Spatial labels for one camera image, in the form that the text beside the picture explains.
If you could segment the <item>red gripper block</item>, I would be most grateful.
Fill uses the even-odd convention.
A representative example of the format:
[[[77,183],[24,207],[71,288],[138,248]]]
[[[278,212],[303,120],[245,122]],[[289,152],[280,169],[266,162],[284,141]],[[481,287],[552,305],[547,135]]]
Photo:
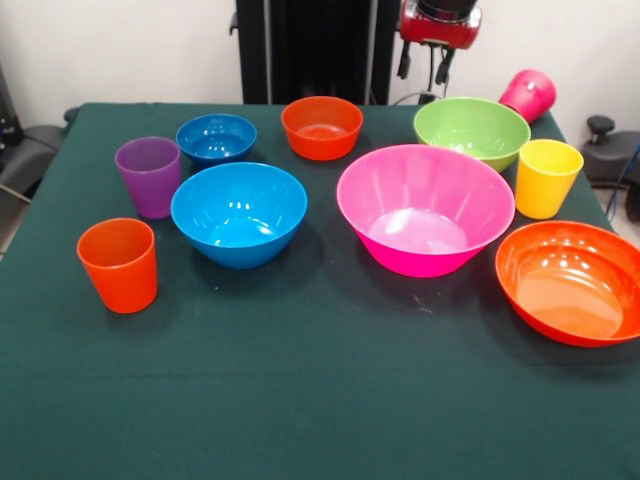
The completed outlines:
[[[449,81],[455,49],[469,49],[478,36],[482,9],[476,1],[402,2],[399,19],[400,36],[404,40],[397,76],[406,79],[411,66],[411,43],[445,46],[436,73],[436,84]]]

